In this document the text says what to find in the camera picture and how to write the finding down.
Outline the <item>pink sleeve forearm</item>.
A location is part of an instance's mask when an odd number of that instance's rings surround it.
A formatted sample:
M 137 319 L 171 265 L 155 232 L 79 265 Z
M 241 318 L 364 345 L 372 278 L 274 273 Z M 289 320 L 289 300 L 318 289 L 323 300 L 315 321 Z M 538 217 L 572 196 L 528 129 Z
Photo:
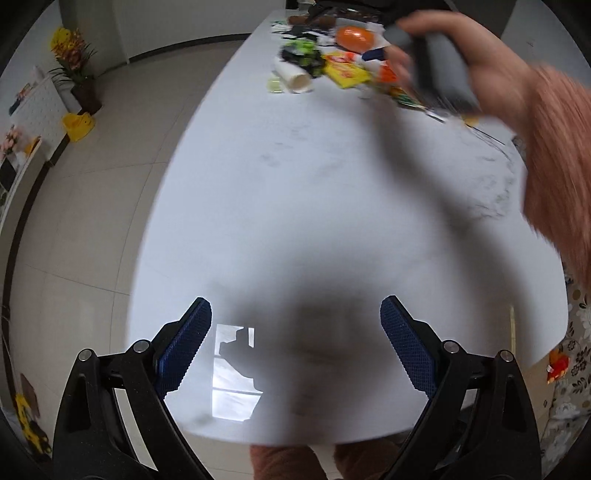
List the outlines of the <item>pink sleeve forearm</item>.
M 575 279 L 590 287 L 590 90 L 536 69 L 523 212 Z

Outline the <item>person's right hand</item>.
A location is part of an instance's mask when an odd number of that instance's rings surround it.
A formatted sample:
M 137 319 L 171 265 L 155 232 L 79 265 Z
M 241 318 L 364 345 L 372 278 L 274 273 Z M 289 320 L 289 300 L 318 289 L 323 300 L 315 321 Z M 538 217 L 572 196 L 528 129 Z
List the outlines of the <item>person's right hand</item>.
M 463 55 L 481 110 L 519 136 L 529 134 L 529 100 L 536 72 L 491 31 L 458 12 L 423 10 L 397 21 L 412 36 L 442 33 Z

